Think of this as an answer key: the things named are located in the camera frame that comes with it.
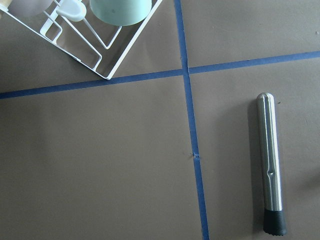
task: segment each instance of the silver cylinder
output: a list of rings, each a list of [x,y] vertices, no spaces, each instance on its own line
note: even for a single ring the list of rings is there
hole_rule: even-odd
[[[277,141],[275,99],[270,93],[257,97],[264,208],[282,211],[281,177]]]

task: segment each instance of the wooden handle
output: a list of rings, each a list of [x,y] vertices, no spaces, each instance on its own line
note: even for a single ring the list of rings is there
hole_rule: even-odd
[[[8,8],[12,1],[13,0],[0,0],[0,4]]]

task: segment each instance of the blue tape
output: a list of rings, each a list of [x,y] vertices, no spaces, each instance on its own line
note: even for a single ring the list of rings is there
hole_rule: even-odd
[[[244,67],[251,67],[251,66],[258,66],[258,65],[265,65],[265,64],[276,64],[276,63],[283,63],[283,62],[290,62],[290,61],[297,61],[297,60],[304,60],[304,59],[314,59],[319,57],[320,57],[320,51],[296,53],[296,54],[290,54],[290,55],[272,56],[272,57],[265,57],[265,58],[251,59],[251,60],[234,61],[234,62],[218,63],[218,64],[206,65],[206,66],[190,67],[189,73],[199,74],[199,73],[214,72],[214,71],[226,70],[226,69],[237,69],[237,68],[244,68]]]
[[[62,92],[62,91],[68,91],[68,90],[93,88],[98,86],[138,82],[143,80],[168,78],[168,77],[181,76],[181,75],[182,75],[182,69],[176,69],[176,70],[145,73],[145,74],[132,75],[132,76],[115,77],[115,78],[112,78],[112,80],[102,79],[102,80],[95,80],[95,81],[84,81],[84,82],[69,83],[69,84],[63,84],[63,85],[46,86],[46,87],[39,87],[39,88],[33,88],[33,89],[0,93],[0,99],[10,99],[10,98],[17,98],[17,97],[37,95],[37,94],[47,94],[47,93]]]
[[[191,81],[190,81],[189,68],[188,68],[186,37],[185,37],[184,21],[182,16],[182,8],[181,8],[180,0],[174,0],[174,5],[175,5],[176,23],[177,23],[177,29],[178,29],[178,39],[179,39],[179,45],[180,45],[185,100],[186,100],[187,114],[188,114],[189,127],[190,127],[191,146],[192,146],[192,151],[194,156],[193,164],[194,164],[196,189],[198,194],[198,203],[199,203],[199,210],[200,210],[202,238],[204,240],[209,240],[205,194],[204,194],[204,186],[202,181],[201,165],[200,165],[200,158],[199,158],[196,120],[195,120],[195,113],[194,113],[194,104],[192,99]]]

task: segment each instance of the black rubber tip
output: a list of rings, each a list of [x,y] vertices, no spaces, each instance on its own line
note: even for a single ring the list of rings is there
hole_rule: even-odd
[[[264,209],[263,230],[273,236],[283,236],[287,234],[284,211],[270,211]]]

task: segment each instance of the dish rack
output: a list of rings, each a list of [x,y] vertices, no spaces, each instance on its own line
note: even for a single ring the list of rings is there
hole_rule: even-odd
[[[0,10],[46,41],[69,54],[100,77],[110,80],[137,40],[162,0],[152,0],[148,16],[130,26],[114,26],[98,19],[83,0],[86,16],[72,22],[57,13],[64,0],[54,0],[43,13],[32,17],[17,17],[0,5]]]

